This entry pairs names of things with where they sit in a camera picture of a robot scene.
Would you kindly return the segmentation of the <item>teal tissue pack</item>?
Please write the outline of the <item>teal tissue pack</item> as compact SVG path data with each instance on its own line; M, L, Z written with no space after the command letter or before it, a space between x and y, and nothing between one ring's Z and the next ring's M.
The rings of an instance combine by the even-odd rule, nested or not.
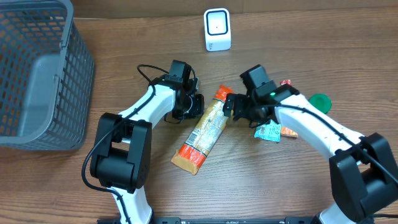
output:
M282 126L273 120L256 128L255 138L266 141L280 142Z

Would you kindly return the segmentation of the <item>orange pasta package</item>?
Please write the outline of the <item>orange pasta package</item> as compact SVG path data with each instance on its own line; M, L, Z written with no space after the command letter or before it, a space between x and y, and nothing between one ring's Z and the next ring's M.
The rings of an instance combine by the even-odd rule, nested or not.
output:
M229 93L234 93L232 88L220 85L204 115L176 151L171 163L192 175L197 174L226 127L228 117L224 116L223 106Z

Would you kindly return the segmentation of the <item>orange tissue pack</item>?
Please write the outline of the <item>orange tissue pack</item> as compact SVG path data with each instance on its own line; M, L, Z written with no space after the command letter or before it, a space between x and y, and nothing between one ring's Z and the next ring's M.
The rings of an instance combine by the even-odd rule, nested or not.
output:
M290 138L298 138L299 136L295 131L291 130L290 128L286 128L284 126L281 128L281 135Z

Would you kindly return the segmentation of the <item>red snack stick pack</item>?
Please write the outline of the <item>red snack stick pack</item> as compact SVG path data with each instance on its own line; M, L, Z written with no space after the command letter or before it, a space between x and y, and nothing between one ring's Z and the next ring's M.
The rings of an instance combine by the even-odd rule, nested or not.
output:
M283 81L280 82L280 85L292 86L292 82L291 82L291 80L283 80Z

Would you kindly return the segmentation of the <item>green lid jar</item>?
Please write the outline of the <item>green lid jar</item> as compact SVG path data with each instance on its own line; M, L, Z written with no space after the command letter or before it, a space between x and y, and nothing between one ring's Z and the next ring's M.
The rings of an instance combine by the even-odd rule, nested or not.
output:
M324 114L327 114L332 107L332 102L327 95L317 93L310 97L308 100L312 106L321 111Z

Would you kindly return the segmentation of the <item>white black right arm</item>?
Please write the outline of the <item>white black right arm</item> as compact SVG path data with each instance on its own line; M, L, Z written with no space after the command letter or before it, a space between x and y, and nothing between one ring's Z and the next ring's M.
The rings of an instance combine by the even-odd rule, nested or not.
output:
M365 136L316 109L296 88L276 86L261 65L241 74L245 94L229 93L223 113L257 126L274 121L315 148L329 163L333 204L312 223L366 223L397 201L397 163L386 138Z

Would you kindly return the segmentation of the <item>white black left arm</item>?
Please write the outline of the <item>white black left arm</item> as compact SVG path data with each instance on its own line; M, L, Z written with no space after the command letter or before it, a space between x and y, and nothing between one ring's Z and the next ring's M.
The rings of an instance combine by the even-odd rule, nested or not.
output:
M121 215L115 223L158 223L144 190L152 130L168 116L172 124L201 116L204 97L197 91L194 69L174 60L168 71L149 81L147 92L134 105L100 117L81 178L87 187L114 197Z

